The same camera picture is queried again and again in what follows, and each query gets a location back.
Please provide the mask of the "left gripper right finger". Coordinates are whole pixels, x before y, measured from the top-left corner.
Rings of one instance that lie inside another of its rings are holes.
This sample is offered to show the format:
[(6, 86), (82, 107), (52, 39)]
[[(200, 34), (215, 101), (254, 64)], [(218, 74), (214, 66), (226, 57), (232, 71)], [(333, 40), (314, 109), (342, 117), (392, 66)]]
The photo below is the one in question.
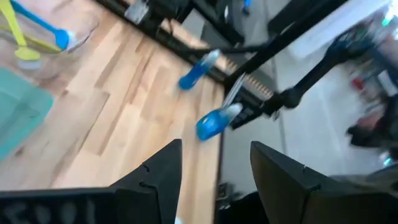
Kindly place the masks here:
[(339, 181), (253, 141), (251, 169), (270, 224), (398, 224), (398, 196)]

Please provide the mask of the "black aluminium table frame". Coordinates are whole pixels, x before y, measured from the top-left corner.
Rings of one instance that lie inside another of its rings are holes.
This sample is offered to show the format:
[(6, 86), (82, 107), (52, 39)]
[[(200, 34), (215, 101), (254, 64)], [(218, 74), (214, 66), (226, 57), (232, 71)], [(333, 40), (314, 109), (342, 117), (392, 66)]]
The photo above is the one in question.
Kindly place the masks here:
[[(94, 1), (192, 65), (208, 53), (199, 52), (198, 49), (188, 45), (187, 41), (177, 37), (174, 28), (162, 27), (164, 21), (174, 19), (179, 13), (184, 18), (184, 10), (188, 9), (189, 4), (202, 10), (197, 0), (189, 0), (183, 9), (179, 9), (178, 3), (173, 3), (171, 9), (177, 11), (174, 14), (166, 8), (166, 0), (136, 0), (134, 3), (128, 3), (125, 0)], [(243, 110), (237, 118), (232, 120), (231, 127), (237, 129), (265, 115), (265, 102), (271, 98), (274, 87), (271, 78), (265, 73), (256, 71), (247, 74), (243, 87), (233, 98), (234, 103), (243, 104)]]

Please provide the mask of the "blue Dawn dish soap bottle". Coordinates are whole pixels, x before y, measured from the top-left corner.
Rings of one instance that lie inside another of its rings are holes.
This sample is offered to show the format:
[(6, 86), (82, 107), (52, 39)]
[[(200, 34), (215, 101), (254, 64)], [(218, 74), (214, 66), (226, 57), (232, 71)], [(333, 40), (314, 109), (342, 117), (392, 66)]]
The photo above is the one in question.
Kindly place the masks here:
[(206, 141), (222, 133), (242, 110), (243, 106), (241, 103), (234, 103), (232, 105), (210, 111), (196, 124), (198, 139)]
[(212, 50), (203, 56), (192, 69), (178, 81), (178, 85), (182, 90), (190, 90), (195, 86), (197, 81), (204, 76), (215, 65), (220, 56), (220, 49)]

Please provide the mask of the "small red object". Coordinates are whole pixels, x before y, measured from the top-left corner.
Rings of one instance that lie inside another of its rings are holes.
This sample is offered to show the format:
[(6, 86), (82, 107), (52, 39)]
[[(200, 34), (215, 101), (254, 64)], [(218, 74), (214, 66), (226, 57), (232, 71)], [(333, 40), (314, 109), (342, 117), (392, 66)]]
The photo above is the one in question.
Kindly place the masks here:
[(366, 83), (362, 79), (354, 78), (351, 82), (355, 90), (363, 91), (365, 89)]

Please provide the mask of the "teal translucent plastic bin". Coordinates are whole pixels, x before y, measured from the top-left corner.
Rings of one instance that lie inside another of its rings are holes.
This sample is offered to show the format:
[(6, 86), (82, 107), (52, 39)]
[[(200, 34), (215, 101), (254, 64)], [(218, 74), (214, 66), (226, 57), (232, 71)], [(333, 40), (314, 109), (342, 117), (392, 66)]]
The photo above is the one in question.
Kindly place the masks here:
[(52, 105), (48, 91), (0, 68), (0, 160), (43, 123)]

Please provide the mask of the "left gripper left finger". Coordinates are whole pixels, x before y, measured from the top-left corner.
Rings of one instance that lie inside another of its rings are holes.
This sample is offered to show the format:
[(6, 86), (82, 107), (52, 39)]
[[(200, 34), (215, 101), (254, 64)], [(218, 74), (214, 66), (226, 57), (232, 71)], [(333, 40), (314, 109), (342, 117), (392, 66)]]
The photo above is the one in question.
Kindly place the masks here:
[(108, 187), (0, 192), (0, 224), (174, 224), (182, 141)]

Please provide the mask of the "blue dish brush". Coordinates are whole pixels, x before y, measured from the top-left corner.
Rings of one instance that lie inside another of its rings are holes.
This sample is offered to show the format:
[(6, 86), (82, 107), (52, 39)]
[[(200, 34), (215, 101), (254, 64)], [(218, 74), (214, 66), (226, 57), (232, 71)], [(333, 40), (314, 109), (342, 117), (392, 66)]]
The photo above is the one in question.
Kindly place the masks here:
[(74, 33), (57, 28), (46, 20), (41, 18), (40, 16), (34, 14), (33, 12), (26, 9), (23, 5), (18, 3), (16, 0), (10, 0), (12, 8), (18, 13), (26, 18), (30, 19), (31, 21), (35, 22), (36, 24), (40, 25), (44, 29), (50, 31), (55, 36), (55, 44), (57, 47), (61, 48), (62, 50), (70, 50), (77, 44), (77, 39)]

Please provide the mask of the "clear plastic bin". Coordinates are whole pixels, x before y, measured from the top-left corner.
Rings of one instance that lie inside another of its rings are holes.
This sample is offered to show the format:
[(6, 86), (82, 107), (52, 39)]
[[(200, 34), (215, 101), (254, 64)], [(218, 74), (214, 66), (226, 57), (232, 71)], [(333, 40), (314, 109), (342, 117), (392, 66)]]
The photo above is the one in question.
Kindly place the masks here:
[[(5, 68), (28, 82), (51, 80), (72, 70), (83, 53), (86, 41), (98, 26), (98, 18), (91, 11), (74, 5), (73, 0), (16, 1), (51, 25), (74, 33), (77, 44), (70, 50), (56, 53), (25, 40), (30, 49), (40, 53), (39, 61), (26, 62), (19, 60), (15, 55), (18, 45), (13, 34), (0, 30), (0, 68)], [(55, 36), (50, 31), (16, 11), (15, 13), (23, 34), (56, 45)], [(8, 26), (1, 11), (0, 24)]]

